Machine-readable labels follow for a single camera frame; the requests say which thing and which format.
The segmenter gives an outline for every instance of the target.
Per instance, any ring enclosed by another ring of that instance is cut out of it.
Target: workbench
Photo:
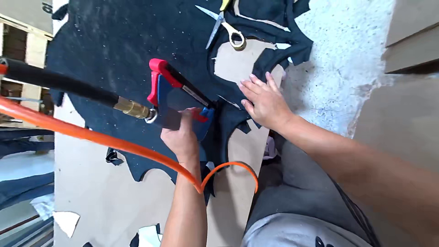
[[[233,50],[229,43],[221,46],[216,58],[215,74],[236,83],[247,78],[253,63],[265,47],[274,45],[248,40],[244,51]],[[280,83],[283,69],[276,66],[273,75]],[[56,118],[84,127],[68,97],[55,109]],[[229,140],[230,161],[250,165],[258,174],[268,136],[248,121],[251,131],[235,130]],[[55,210],[80,215],[71,239],[55,224],[55,244],[59,246],[128,246],[141,227],[160,224],[161,231],[173,199],[175,185],[159,169],[146,173],[141,182],[133,180],[127,163],[119,166],[105,162],[107,147],[60,133],[55,135]],[[255,182],[242,167],[231,166],[217,173],[215,196],[207,206],[207,246],[239,246],[244,234]]]

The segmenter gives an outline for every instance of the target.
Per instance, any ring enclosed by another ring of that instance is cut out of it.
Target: cable
[[[93,87],[83,81],[10,58],[0,58],[0,75],[40,87],[76,94],[111,108],[119,101],[119,95],[113,92]]]
[[[44,115],[42,113],[39,113],[37,111],[31,110],[29,108],[26,108],[24,106],[21,106],[19,104],[16,104],[15,102],[6,99],[3,96],[0,96],[0,112],[7,114],[9,116],[12,116],[17,119],[21,119],[23,121],[26,121],[28,123],[34,124],[36,126],[43,127],[48,130],[52,130],[55,132],[59,132],[61,134],[69,135],[75,138],[79,139],[85,139],[89,140],[91,142],[104,145],[113,149],[122,150],[125,152],[129,152],[132,154],[137,154],[139,156],[148,158],[153,161],[157,161],[159,163],[162,163],[163,165],[175,170],[176,172],[182,174],[187,180],[189,180],[195,187],[195,189],[198,191],[198,193],[203,193],[204,187],[212,175],[218,171],[220,168],[229,166],[229,165],[237,165],[240,167],[245,168],[250,174],[253,176],[255,180],[255,193],[258,191],[258,177],[256,176],[256,173],[253,171],[253,169],[244,163],[241,162],[226,162],[223,163],[212,171],[204,178],[202,183],[200,183],[195,177],[186,170],[183,166],[178,164],[178,162],[174,161],[173,159],[164,156],[156,151],[153,151],[151,149],[145,148],[143,146],[134,144],[132,142],[128,142],[122,139],[118,139],[106,134],[98,133],[95,131],[91,131],[79,126],[76,126],[71,123],[67,123],[64,121],[61,121],[59,119],[55,119],[53,117]]]

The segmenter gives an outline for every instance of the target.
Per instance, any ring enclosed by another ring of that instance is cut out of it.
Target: left hand
[[[198,161],[199,147],[197,137],[192,131],[192,112],[196,108],[188,108],[181,112],[180,129],[177,131],[162,129],[160,138],[177,156],[178,162],[183,164],[193,163],[193,159]]]

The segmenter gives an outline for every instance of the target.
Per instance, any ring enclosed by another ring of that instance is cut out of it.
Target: hand
[[[250,75],[250,80],[241,80],[239,89],[251,101],[243,99],[241,104],[257,123],[279,132],[279,129],[295,115],[285,102],[271,74],[267,72],[265,76],[267,84],[253,74]]]
[[[174,152],[179,163],[194,163],[198,162],[199,149],[195,133],[192,131],[192,112],[197,108],[189,108],[181,112],[180,129],[172,131],[169,129],[162,129],[160,138]]]

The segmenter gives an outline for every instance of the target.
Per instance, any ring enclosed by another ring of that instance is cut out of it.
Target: brass fitting
[[[139,119],[152,118],[151,111],[148,107],[120,96],[119,101],[113,108]]]

